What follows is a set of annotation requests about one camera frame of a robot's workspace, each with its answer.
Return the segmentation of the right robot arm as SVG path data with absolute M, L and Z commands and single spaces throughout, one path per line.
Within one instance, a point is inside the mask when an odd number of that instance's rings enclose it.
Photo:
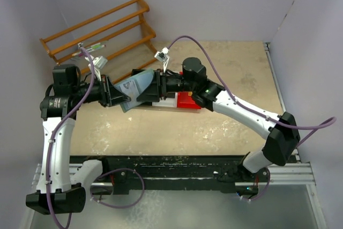
M 230 95 L 222 85 L 208 79 L 205 66 L 196 57 L 183 61 L 181 74 L 154 71 L 152 81 L 137 101 L 159 102 L 168 93 L 177 92 L 191 92 L 199 107 L 229 116 L 266 140 L 263 147 L 249 152 L 241 161 L 243 170 L 250 173 L 271 164 L 284 166 L 300 141 L 292 114 L 268 112 Z

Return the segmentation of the green card holder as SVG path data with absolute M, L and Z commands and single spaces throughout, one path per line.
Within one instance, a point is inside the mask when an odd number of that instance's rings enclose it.
M 148 69 L 114 85 L 117 90 L 130 98 L 128 102 L 120 104 L 124 113 L 142 104 L 142 102 L 138 101 L 137 98 L 151 84 L 153 76 L 154 71 L 152 69 Z

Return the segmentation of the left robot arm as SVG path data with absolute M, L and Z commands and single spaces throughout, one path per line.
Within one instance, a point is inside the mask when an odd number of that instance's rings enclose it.
M 81 83 L 80 70 L 72 64 L 54 67 L 49 90 L 54 94 L 46 91 L 40 103 L 44 129 L 41 173 L 36 192 L 26 196 L 26 205 L 43 215 L 80 213 L 92 182 L 103 172 L 103 162 L 91 159 L 74 174 L 70 173 L 77 110 L 90 102 L 112 107 L 130 101 L 130 97 L 116 89 L 106 75 L 93 77 L 91 83 Z

